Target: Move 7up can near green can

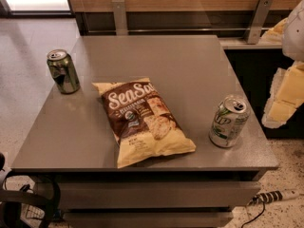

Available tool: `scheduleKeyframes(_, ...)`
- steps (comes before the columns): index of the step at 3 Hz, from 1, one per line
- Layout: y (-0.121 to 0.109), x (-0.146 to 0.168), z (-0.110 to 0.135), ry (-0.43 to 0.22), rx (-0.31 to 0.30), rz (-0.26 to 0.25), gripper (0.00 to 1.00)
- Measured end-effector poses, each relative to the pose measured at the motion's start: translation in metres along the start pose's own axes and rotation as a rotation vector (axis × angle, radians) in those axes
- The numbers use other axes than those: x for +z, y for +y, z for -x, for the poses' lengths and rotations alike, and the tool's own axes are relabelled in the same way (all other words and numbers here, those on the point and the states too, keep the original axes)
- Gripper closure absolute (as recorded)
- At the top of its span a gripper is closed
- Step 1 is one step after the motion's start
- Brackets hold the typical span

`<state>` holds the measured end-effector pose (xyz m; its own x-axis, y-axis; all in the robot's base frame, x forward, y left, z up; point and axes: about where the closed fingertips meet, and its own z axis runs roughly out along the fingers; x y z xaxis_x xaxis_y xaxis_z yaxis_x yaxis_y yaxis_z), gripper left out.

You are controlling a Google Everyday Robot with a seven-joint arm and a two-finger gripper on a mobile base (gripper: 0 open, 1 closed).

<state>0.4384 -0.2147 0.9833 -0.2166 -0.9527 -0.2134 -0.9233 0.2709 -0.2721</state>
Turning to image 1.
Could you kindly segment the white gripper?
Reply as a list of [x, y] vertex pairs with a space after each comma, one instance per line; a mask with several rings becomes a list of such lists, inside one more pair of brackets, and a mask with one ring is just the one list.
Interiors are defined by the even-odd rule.
[[270, 98], [264, 107], [262, 124], [279, 128], [304, 104], [304, 0], [261, 36], [264, 42], [280, 43], [283, 54], [295, 62], [287, 69], [279, 68], [272, 80]]

